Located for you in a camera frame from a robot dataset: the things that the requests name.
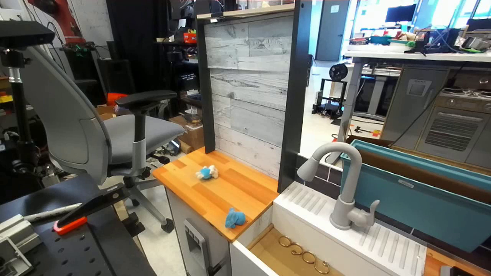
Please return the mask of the aluminium extrusion block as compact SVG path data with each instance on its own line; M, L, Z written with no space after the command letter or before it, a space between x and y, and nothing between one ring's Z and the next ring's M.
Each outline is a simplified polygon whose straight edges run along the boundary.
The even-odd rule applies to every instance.
M0 224L0 276L25 276L33 265L25 254L41 243L39 234L21 214Z

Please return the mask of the black red-tipped clamp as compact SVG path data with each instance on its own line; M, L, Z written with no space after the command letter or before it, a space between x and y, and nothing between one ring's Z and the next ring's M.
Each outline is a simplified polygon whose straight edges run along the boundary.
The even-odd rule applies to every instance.
M108 207L124 197L125 197L125 193L121 187L104 191L102 194L98 194L94 197L88 199L87 202L82 202L75 210L68 211L61 219L55 220L52 225L52 230L58 236L64 236L64 234L85 225L88 214L101 210L101 208L105 208L105 207Z

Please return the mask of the wooden counter cabinet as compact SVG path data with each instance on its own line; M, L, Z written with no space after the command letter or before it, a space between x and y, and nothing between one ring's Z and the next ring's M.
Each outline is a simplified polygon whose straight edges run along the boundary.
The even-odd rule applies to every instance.
M214 165L217 176L202 181L196 171ZM153 170L164 185L183 270L188 276L231 276L229 243L277 196L277 181L217 150L193 150ZM223 225L228 210L245 214L233 228Z

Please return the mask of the teal bin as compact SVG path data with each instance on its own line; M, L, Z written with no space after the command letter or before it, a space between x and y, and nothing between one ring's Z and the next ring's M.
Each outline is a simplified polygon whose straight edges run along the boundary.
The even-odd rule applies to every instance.
M358 207L380 201L377 213L464 251L491 237L491 176L354 139L361 168Z

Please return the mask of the grey metal cabinet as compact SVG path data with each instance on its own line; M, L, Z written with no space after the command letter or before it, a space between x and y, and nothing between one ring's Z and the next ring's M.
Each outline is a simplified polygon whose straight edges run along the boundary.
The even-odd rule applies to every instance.
M401 69L381 138L394 147L491 168L491 70L469 64Z

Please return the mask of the grey sink faucet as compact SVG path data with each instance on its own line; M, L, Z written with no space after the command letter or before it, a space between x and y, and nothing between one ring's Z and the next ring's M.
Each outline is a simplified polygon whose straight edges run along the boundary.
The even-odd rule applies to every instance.
M329 214L329 222L338 230L348 230L351 224L360 228L369 228L374 225L374 213L380 201L374 199L369 205L369 211L363 211L354 207L354 193L357 190L357 181L361 168L361 155L355 147L346 142L325 142L318 145L312 155L295 170L295 174L303 181L311 181L318 161L331 151L345 153L349 156L349 167L346 168L345 184L335 199L334 208Z

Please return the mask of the grey office chair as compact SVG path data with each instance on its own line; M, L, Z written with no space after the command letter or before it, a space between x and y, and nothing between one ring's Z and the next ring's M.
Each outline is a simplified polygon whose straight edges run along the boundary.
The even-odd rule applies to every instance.
M73 174L87 174L96 185L107 176L119 174L125 197L142 205L167 233L173 220L164 217L141 193L151 187L145 159L165 142L183 133L183 127L162 118L148 116L160 101L173 98L171 90L131 93L116 104L125 113L102 119L94 105L38 46L24 50L30 63L22 69L25 99L39 116L50 161Z

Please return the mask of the grey wood backsplash panel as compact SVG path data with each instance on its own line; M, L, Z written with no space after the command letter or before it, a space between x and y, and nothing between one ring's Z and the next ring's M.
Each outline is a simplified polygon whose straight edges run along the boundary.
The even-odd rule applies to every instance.
M196 18L203 147L294 181L308 82L309 0Z

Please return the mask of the black tripod stand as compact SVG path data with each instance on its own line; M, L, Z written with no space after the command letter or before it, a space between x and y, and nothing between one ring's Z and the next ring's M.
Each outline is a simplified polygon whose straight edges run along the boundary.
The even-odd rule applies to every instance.
M22 50L28 46L50 43L53 36L55 33L38 21L0 21L1 64L5 66L9 72L9 84L19 135L16 142L18 158L13 162L13 170L16 173L32 173L36 161L33 141L30 139L27 125L24 87L21 79L21 69L28 63L22 55Z

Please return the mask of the black 3D printer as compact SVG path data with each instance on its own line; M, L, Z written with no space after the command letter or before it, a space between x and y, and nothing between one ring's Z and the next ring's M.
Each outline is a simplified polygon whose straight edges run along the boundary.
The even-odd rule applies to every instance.
M332 124L340 122L346 90L346 75L348 67L345 63L332 64L328 69L328 76L320 79L320 89L317 90L315 101L311 105L312 113L328 116Z

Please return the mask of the white toy sink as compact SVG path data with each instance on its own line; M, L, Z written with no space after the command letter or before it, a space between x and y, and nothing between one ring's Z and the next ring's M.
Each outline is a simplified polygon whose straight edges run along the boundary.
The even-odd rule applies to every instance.
M334 199L292 182L229 245L231 276L423 276L426 247L374 224L331 225Z

